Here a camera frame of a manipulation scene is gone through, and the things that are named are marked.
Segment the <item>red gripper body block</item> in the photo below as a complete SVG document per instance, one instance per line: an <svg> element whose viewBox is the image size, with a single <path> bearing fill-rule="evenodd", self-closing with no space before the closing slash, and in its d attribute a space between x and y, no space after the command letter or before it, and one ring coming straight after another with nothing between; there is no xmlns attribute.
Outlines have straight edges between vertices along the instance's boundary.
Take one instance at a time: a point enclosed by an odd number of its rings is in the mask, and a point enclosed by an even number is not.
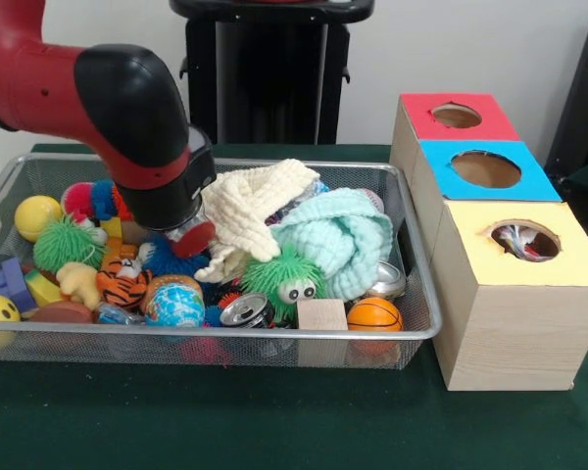
<svg viewBox="0 0 588 470"><path fill-rule="evenodd" d="M199 255L215 237L215 225L205 217L193 217L167 232L173 253L182 259Z"/></svg>

